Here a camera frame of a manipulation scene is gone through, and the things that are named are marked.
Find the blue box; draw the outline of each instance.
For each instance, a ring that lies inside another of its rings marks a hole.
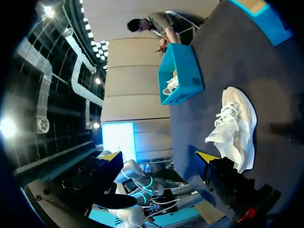
[[[273,46],[277,46],[292,37],[290,30],[286,30],[275,12],[266,2],[256,1],[256,7],[249,9],[242,0],[229,0],[240,7],[265,33]]]
[[[169,95],[162,93],[176,70],[179,86]],[[162,105],[177,105],[203,90],[200,69],[192,46],[170,43],[158,70]]]

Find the gray carpet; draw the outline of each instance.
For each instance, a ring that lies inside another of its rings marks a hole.
[[[239,8],[222,1],[192,43],[205,90],[170,107],[174,167],[177,173],[217,208],[231,216],[216,195],[209,195],[197,174],[195,150],[219,156],[204,143],[220,112],[222,91],[241,89],[257,114],[254,168],[244,175],[281,191],[272,212],[292,199],[304,168],[304,57],[289,39],[273,47]]]

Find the ceiling light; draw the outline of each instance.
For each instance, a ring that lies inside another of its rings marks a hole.
[[[5,118],[0,123],[0,131],[6,138],[13,137],[16,134],[16,125],[11,119]]]
[[[50,6],[45,6],[45,7],[44,7],[44,11],[45,11],[47,17],[53,18],[53,16],[54,16],[55,13],[54,13],[54,11],[52,10],[52,7],[50,7]]]
[[[97,129],[100,127],[100,125],[99,125],[99,123],[95,123],[95,124],[93,124],[93,127]]]
[[[96,78],[96,79],[95,79],[95,82],[96,82],[96,84],[98,84],[98,85],[100,85],[100,83],[101,83],[101,81],[100,81],[99,78]]]

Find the shoe sole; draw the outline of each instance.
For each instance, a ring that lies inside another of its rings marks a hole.
[[[255,131],[255,128],[256,128],[256,124],[257,124],[257,114],[255,112],[255,109],[253,107],[253,105],[251,104],[251,102],[249,101],[249,99],[247,98],[247,96],[242,92],[240,91],[239,89],[237,89],[240,94],[243,95],[244,99],[246,100],[249,108],[250,108],[250,112],[251,112],[251,121],[252,121],[252,124],[251,124],[251,128],[250,128],[250,141],[249,141],[249,145],[248,145],[248,155],[247,155],[247,161],[252,161],[250,164],[246,164],[246,167],[244,168],[244,170],[250,170],[253,168],[253,163],[254,163],[254,158],[255,158],[255,146],[253,144],[253,132]]]

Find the person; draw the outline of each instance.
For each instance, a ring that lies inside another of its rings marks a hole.
[[[167,42],[181,43],[173,20],[165,12],[156,12],[143,19],[132,19],[127,24],[131,32],[151,31],[162,36],[158,50],[163,49]]]

